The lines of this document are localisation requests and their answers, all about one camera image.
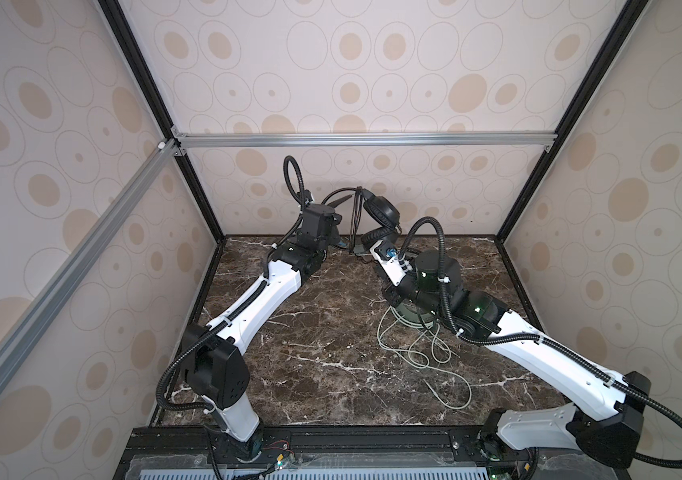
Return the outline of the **black blue gaming headphones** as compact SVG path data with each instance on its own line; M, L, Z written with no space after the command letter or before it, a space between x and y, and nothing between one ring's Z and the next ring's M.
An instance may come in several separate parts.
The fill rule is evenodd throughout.
M385 197L377 195L362 187L344 187L329 193L322 201L323 205L336 208L349 200L354 199L352 207L352 220L346 248L350 253L368 251L378 240L389 240L395 243L401 233L400 213L394 205ZM359 226L362 220L362 212L365 211L378 227L365 233L359 234Z

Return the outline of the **mint green headphones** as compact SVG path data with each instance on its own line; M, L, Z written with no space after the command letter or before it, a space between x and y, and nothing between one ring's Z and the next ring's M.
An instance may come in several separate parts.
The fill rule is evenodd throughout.
M406 327L413 329L432 329L435 316L412 303L402 302L393 308L395 319Z

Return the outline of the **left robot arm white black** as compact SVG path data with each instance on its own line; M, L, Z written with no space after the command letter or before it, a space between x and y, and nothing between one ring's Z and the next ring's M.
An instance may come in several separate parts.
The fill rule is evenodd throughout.
M250 442L261 424L246 393L244 354L269 317L320 269L328 247L340 241L341 221L332 202L304 206L290 232L271 246L251 287L211 322L184 334L180 376L202 398L194 407L211 413L237 442Z

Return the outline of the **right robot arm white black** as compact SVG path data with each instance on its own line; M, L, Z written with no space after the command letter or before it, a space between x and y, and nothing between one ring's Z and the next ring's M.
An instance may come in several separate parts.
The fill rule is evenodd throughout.
M559 344L495 297L466 290L452 258L438 269L439 253L426 250L408 260L388 242L370 250L393 305L411 302L461 339L515 361L567 398L563 406L533 411L493 410L478 435L483 455L492 460L535 448L579 450L613 469L628 468L643 428L641 402L629 399L625 379Z

